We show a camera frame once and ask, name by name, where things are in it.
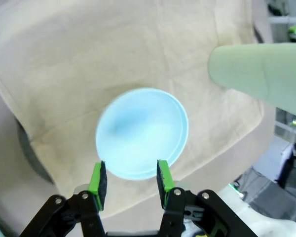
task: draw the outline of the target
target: pale green cylinder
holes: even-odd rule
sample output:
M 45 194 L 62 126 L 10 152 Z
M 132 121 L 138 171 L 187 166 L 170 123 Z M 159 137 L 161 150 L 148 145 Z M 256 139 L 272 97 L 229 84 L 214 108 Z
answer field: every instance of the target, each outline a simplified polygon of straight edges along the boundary
M 220 46 L 208 68 L 215 83 L 296 115 L 296 43 Z

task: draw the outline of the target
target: beige cloth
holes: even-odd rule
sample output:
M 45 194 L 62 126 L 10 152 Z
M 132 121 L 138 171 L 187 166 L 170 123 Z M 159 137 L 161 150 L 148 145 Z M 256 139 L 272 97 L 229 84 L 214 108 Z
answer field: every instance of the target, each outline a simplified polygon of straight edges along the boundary
M 188 142 L 171 167 L 182 179 L 261 121 L 259 101 L 213 84 L 207 71 L 216 46 L 252 42 L 249 0 L 16 1 L 0 12 L 0 93 L 70 197 L 99 161 L 94 134 L 107 104 L 133 88 L 168 91 L 189 118 Z M 108 173 L 103 215 L 156 192 L 155 178 Z

